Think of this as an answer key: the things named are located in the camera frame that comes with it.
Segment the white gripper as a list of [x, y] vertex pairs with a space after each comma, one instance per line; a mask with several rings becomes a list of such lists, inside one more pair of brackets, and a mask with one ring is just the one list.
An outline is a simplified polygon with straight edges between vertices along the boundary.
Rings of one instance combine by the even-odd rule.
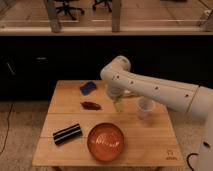
[[121, 113], [124, 109], [123, 102], [120, 100], [123, 97], [124, 90], [115, 86], [107, 85], [106, 94], [108, 97], [113, 100], [115, 110]]

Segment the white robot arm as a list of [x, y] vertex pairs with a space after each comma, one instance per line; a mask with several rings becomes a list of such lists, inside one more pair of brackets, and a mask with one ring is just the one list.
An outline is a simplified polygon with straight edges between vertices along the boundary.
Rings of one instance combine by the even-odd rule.
[[213, 171], [213, 89], [196, 84], [171, 81], [130, 72], [131, 63], [117, 56], [100, 72], [107, 95], [117, 101], [128, 90], [181, 113], [205, 119], [195, 171]]

